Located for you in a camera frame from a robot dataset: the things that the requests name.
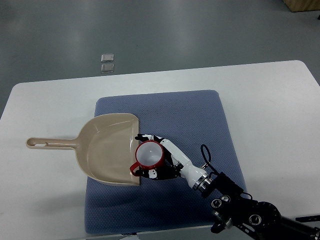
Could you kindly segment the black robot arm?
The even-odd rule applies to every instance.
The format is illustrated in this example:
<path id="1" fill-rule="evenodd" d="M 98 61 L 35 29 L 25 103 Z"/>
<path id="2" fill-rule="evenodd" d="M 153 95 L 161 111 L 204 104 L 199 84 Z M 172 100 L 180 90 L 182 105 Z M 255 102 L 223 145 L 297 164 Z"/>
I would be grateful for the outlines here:
<path id="1" fill-rule="evenodd" d="M 280 214 L 271 203 L 256 201 L 223 172 L 211 165 L 211 153 L 205 144 L 200 147 L 205 167 L 211 172 L 201 177 L 195 189 L 205 199 L 214 191 L 221 193 L 211 202 L 215 222 L 211 232 L 219 234 L 235 226 L 254 240 L 318 240 L 320 229 L 291 220 Z"/>

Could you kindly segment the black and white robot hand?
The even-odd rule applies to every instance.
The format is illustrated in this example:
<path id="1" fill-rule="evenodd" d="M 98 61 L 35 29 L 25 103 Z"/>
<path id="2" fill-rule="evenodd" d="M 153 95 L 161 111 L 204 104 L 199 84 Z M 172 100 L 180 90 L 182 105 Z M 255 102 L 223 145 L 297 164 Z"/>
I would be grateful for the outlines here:
<path id="1" fill-rule="evenodd" d="M 154 167 L 150 170 L 135 172 L 144 178 L 153 180 L 168 180 L 177 177 L 185 179 L 190 188 L 203 192 L 213 182 L 204 167 L 196 167 L 192 161 L 170 140 L 156 135 L 138 134 L 136 140 L 142 144 L 156 142 L 161 145 L 164 158 L 168 161 L 168 166 Z"/>

